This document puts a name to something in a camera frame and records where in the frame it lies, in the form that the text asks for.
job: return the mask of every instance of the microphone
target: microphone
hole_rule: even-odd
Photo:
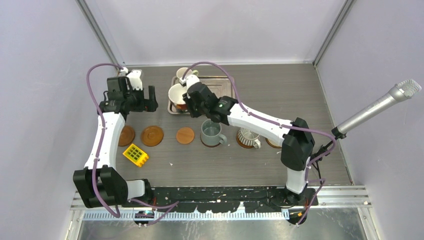
[[[421,86],[412,79],[395,84],[388,93],[333,128],[331,132],[337,139],[344,139],[346,133],[350,130],[363,124],[391,106],[412,98],[412,96],[420,90]]]

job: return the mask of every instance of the yellow plastic toy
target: yellow plastic toy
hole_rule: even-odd
[[[147,159],[149,159],[149,155],[147,155],[147,153],[141,150],[134,143],[129,145],[122,154],[140,168],[146,163]]]

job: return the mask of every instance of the metal tray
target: metal tray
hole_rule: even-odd
[[[218,98],[222,96],[229,96],[234,98],[235,93],[231,86],[231,82],[226,76],[199,76],[200,82],[207,85],[208,88],[214,93]],[[178,78],[174,76],[171,80],[171,87],[178,83]],[[188,111],[179,111],[171,101],[168,99],[168,112],[174,115],[190,115]]]

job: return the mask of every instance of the cup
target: cup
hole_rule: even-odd
[[[216,147],[219,144],[227,144],[227,137],[222,133],[221,124],[208,119],[201,124],[201,142],[210,148]]]
[[[177,109],[177,111],[187,111],[186,102],[183,99],[183,94],[187,93],[187,87],[177,83],[168,91],[168,98],[171,104]]]
[[[240,128],[237,133],[238,140],[246,146],[253,146],[256,149],[261,148],[261,141],[259,140],[260,136],[258,133],[253,132],[247,128]]]
[[[182,67],[182,68],[180,68],[180,69],[178,69],[177,71],[176,71],[176,77],[179,79],[179,82],[180,83],[182,83],[183,81],[183,75],[184,75],[184,73],[186,72],[186,70],[188,69],[188,67]],[[190,76],[190,75],[198,75],[199,74],[199,71],[198,70],[188,70],[188,72],[187,72],[187,74],[185,75],[186,77],[187,76]]]

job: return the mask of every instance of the mug handle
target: mug handle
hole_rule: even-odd
[[[228,142],[227,137],[224,134],[220,134],[219,137],[221,138],[221,140],[219,140],[219,143],[221,143],[222,145],[226,145]]]
[[[253,142],[253,147],[260,149],[261,148],[261,141],[259,139],[255,139]]]

